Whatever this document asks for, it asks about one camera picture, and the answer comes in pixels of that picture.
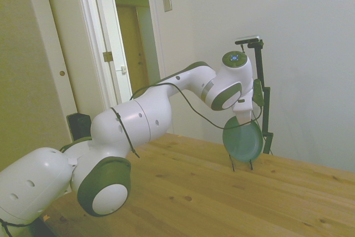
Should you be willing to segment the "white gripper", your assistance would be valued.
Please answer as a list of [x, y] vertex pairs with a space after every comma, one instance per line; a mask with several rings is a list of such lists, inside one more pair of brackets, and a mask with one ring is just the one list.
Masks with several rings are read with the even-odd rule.
[[243, 97], [240, 97], [232, 106], [232, 110], [239, 124], [248, 124], [251, 121], [251, 113], [253, 110], [252, 97], [253, 92], [248, 92]]

